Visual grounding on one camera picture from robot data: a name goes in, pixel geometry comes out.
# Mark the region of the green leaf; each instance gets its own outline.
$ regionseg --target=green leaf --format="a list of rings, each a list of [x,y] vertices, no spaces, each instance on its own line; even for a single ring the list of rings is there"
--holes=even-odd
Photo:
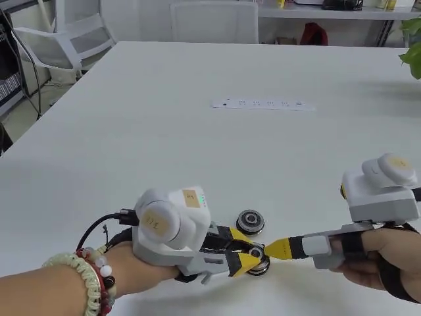
[[[407,57],[407,54],[399,55],[399,58],[402,60],[403,64],[409,64],[410,59]]]
[[[410,73],[415,79],[421,79],[421,58],[414,60],[409,64]]]
[[[415,35],[420,29],[421,29],[421,19],[418,19],[418,21],[416,21],[413,25],[410,26],[407,32],[410,35]]]
[[[406,64],[411,64],[415,59],[421,59],[421,42],[409,47],[408,51],[403,55],[399,55],[399,57]]]
[[[402,21],[401,30],[408,31],[411,35],[415,35],[421,28],[421,18],[412,18],[410,20]]]

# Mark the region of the potted plant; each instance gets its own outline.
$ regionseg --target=potted plant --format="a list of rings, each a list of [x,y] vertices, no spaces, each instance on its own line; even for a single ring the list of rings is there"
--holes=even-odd
[[[401,29],[408,37],[418,36],[421,39],[421,17],[403,21]],[[421,79],[421,41],[410,44],[405,54],[399,55],[402,63],[408,64],[410,73],[415,79]]]

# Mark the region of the red object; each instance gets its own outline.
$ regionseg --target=red object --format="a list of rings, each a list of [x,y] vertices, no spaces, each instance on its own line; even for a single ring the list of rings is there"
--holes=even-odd
[[[76,251],[76,255],[79,258],[85,259],[82,256],[82,250],[78,250]],[[99,316],[105,316],[106,314],[110,313],[111,311],[111,306],[108,304],[109,302],[109,294],[107,292],[107,289],[105,288],[104,282],[103,282],[103,277],[101,276],[101,273],[99,272],[99,268],[92,262],[90,262],[89,260],[85,261],[87,263],[89,263],[92,267],[92,269],[97,273],[98,276],[98,280],[99,280],[99,286],[101,287],[101,310],[99,312]]]
[[[328,46],[328,34],[317,23],[306,23],[300,45]]]
[[[101,306],[101,313],[103,315],[109,314],[112,310],[112,307],[110,305],[102,305]]]

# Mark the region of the bead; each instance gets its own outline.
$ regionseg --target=bead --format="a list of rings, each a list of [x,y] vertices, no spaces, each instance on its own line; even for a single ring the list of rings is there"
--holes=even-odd
[[[108,276],[103,279],[104,286],[106,289],[112,288],[116,284],[116,279],[113,276]]]
[[[101,306],[106,306],[106,305],[110,305],[110,300],[108,298],[101,300]]]
[[[110,298],[115,298],[117,296],[117,287],[115,285],[108,289],[108,295]]]
[[[97,266],[97,267],[99,267],[99,268],[102,268],[103,266],[105,266],[107,264],[107,258],[106,257],[104,257],[103,255],[102,256],[100,256],[100,257],[98,257],[96,260],[95,260],[95,265]]]
[[[109,314],[111,312],[111,310],[112,310],[112,307],[110,305],[104,305],[101,308],[101,312],[104,313],[105,315]]]
[[[99,257],[102,256],[102,253],[100,253],[99,251],[95,250],[94,252],[91,252],[89,255],[89,261],[90,262],[95,262],[96,259],[98,259]]]
[[[95,250],[92,247],[86,247],[82,250],[82,257],[88,258]]]
[[[109,277],[112,273],[112,268],[109,265],[104,265],[102,268],[99,269],[99,273],[103,278]]]

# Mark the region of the white floor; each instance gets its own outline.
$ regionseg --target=white floor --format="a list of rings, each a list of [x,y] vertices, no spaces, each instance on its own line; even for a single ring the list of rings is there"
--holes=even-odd
[[[70,89],[70,86],[48,86],[41,89],[41,113],[44,114],[50,109],[50,102],[59,99]],[[38,96],[31,98],[34,105],[38,106]],[[15,142],[36,122],[37,113],[27,99],[23,99],[11,112],[3,117],[2,122],[9,133],[12,141]]]

